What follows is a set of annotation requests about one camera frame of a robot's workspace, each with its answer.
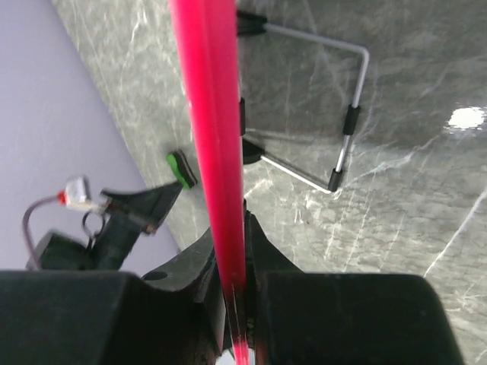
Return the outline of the green whiteboard eraser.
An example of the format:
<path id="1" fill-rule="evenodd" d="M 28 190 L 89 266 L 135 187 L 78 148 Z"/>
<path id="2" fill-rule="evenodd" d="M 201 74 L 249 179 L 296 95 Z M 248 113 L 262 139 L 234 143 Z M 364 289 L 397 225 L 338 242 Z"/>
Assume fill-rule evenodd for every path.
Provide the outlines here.
<path id="1" fill-rule="evenodd" d="M 165 160 L 183 188 L 192 189 L 197 185 L 198 180 L 181 150 L 171 151 L 166 155 Z"/>

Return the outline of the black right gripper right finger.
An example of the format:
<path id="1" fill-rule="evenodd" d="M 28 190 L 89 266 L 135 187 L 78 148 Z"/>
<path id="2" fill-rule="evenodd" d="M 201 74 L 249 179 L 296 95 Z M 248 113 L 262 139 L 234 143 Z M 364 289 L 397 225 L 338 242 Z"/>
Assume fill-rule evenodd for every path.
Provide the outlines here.
<path id="1" fill-rule="evenodd" d="M 245 217 L 247 310 L 258 364 L 462 364 L 433 287 L 418 275 L 300 270 Z"/>

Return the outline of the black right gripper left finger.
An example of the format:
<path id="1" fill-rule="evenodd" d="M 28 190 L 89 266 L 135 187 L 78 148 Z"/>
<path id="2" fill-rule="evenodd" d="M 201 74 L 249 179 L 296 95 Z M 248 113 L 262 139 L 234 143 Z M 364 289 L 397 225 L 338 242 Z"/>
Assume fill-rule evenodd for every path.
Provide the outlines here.
<path id="1" fill-rule="evenodd" d="M 143 277 L 3 271 L 3 364 L 213 364 L 225 308 L 205 232 Z"/>

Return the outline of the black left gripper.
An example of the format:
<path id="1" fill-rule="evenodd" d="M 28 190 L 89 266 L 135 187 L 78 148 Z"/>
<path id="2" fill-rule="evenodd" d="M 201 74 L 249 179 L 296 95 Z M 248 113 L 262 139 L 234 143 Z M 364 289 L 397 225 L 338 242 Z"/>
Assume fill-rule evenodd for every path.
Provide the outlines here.
<path id="1" fill-rule="evenodd" d="M 56 231 L 48 232 L 38 245 L 33 244 L 30 219 L 24 219 L 24 239 L 30 258 L 30 270 L 118 270 L 142 234 L 155 234 L 163 224 L 183 190 L 180 182 L 138 192 L 116 192 L 103 189 L 107 199 L 101 227 L 93 231 L 83 217 L 81 227 L 88 237 L 87 243 Z"/>

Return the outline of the red framed whiteboard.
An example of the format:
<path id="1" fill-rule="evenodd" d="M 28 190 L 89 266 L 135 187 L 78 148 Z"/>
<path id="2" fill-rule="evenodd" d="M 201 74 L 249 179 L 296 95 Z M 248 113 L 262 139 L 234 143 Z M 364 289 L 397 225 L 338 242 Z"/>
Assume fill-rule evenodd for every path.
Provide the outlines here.
<path id="1" fill-rule="evenodd" d="M 248 364 L 236 4 L 172 1 L 170 13 L 231 343 L 236 362 Z"/>

